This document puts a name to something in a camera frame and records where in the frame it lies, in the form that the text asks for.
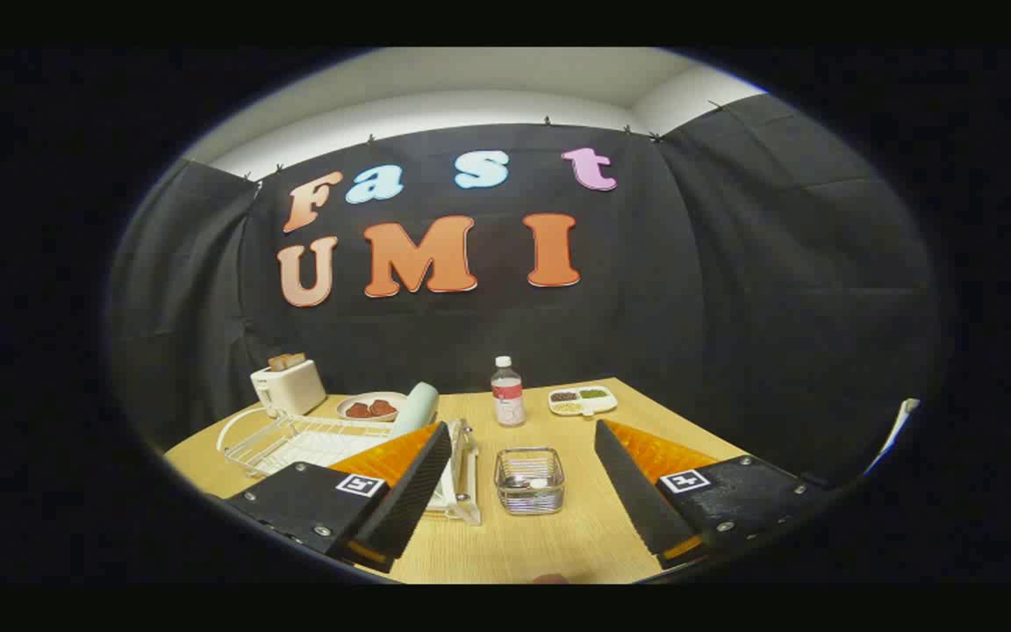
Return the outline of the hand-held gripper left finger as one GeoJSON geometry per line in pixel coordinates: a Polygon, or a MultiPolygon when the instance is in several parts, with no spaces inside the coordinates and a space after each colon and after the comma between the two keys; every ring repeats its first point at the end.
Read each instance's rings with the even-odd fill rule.
{"type": "Polygon", "coordinates": [[[435,421],[340,463],[285,465],[222,504],[320,555],[388,572],[452,453],[448,425],[435,421]]]}

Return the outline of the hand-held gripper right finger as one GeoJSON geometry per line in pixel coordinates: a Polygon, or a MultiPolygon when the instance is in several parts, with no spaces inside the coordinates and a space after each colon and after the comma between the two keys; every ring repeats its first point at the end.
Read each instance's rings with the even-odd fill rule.
{"type": "Polygon", "coordinates": [[[663,569],[734,555],[826,507],[831,491],[752,455],[717,459],[617,421],[595,455],[663,569]]]}

